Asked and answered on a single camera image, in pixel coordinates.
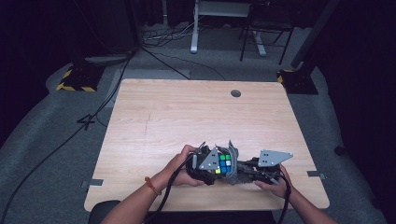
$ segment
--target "hand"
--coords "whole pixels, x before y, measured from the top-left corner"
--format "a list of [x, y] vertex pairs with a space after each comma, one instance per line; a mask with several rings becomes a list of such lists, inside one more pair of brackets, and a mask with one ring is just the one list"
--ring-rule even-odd
[[[181, 150], [181, 153], [176, 154], [176, 156], [168, 162], [168, 164], [163, 168], [159, 174], [164, 174], [168, 176], [167, 179], [170, 178], [172, 173], [187, 159], [191, 152], [195, 151], [195, 147], [186, 145]], [[204, 182], [201, 180], [192, 179], [186, 170], [181, 170], [180, 173], [177, 175], [173, 185], [190, 185], [190, 186], [201, 186]]]
[[[286, 179], [289, 181], [290, 186], [293, 188], [291, 181], [290, 181], [289, 174], [286, 171], [286, 168], [282, 164], [280, 164], [280, 170], [283, 172]], [[256, 180], [254, 182], [254, 184], [259, 186], [261, 189], [270, 190], [275, 196], [277, 196], [279, 198], [285, 198], [286, 182], [282, 178], [279, 179], [279, 185], [269, 185], [269, 184], [261, 182], [259, 180]]]

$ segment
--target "red bracelet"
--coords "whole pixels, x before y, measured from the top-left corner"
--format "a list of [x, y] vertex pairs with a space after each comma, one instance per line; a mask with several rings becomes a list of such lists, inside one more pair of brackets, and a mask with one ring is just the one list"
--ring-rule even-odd
[[154, 192], [155, 192], [157, 195], [162, 195], [162, 193], [161, 193], [160, 191], [158, 191], [157, 189], [154, 188], [154, 186], [152, 186], [151, 181], [149, 180], [149, 177], [148, 177], [148, 176], [145, 177], [145, 180], [146, 180], [146, 184], [148, 185], [149, 188], [151, 188], [152, 190], [154, 190]]

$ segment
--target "finger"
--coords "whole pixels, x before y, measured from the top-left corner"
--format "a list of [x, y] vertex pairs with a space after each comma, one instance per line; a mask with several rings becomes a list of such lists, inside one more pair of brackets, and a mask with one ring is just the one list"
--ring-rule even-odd
[[192, 179], [192, 178], [189, 178], [186, 181], [187, 181], [187, 183], [186, 183], [187, 185], [190, 185], [193, 187], [202, 186], [205, 184], [204, 181], [196, 180], [196, 179]]
[[290, 182], [290, 176], [288, 171], [286, 170], [286, 168], [280, 164], [280, 170], [282, 171], [283, 175], [288, 179], [288, 181]]
[[190, 152], [195, 151], [195, 147], [192, 147], [190, 145], [186, 145], [183, 147], [183, 149], [181, 150], [181, 156], [183, 156], [184, 158], [187, 158], [187, 156], [190, 154]]
[[268, 190], [273, 190], [274, 189], [273, 185], [269, 185], [269, 184], [264, 183], [264, 182], [262, 182], [260, 180], [254, 181], [254, 184], [259, 186], [259, 188], [261, 188], [261, 189], [268, 189]]

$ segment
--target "wooden table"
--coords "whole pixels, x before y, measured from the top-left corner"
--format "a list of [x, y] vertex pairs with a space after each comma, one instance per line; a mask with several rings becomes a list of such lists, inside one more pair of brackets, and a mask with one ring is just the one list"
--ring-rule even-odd
[[[241, 92], [231, 96], [232, 90]], [[206, 142], [239, 149], [240, 161], [261, 149], [293, 153], [284, 161], [293, 185], [319, 208], [329, 200], [283, 87], [273, 82], [125, 79], [108, 124], [86, 198], [87, 211], [99, 202], [122, 200], [145, 183], [184, 147]], [[150, 210], [159, 206], [158, 197]], [[163, 211], [275, 210], [283, 200], [254, 184], [172, 187]]]

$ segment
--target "person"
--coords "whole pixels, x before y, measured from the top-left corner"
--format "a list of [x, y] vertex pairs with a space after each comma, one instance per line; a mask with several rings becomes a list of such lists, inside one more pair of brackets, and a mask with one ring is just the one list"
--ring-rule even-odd
[[[129, 195], [120, 203], [116, 203], [115, 207], [105, 216], [102, 223], [143, 223], [149, 208], [161, 191], [166, 189], [169, 178], [172, 173], [187, 159], [188, 155], [195, 150], [195, 147], [186, 145], [179, 154], [168, 162], [168, 164], [155, 176], [149, 179], [148, 183], [143, 184], [139, 189]], [[290, 177], [285, 167], [281, 165], [281, 170], [290, 182]], [[286, 183], [283, 179], [279, 179], [279, 185], [268, 185], [261, 181], [254, 182], [259, 188], [270, 190], [275, 196], [285, 198]], [[204, 182], [192, 179], [186, 172], [181, 170], [177, 175], [174, 186], [190, 185], [193, 187], [201, 186]], [[304, 223], [336, 223], [331, 217], [327, 216], [323, 211], [316, 208], [309, 202], [290, 182], [291, 195], [290, 204], [301, 217]]]

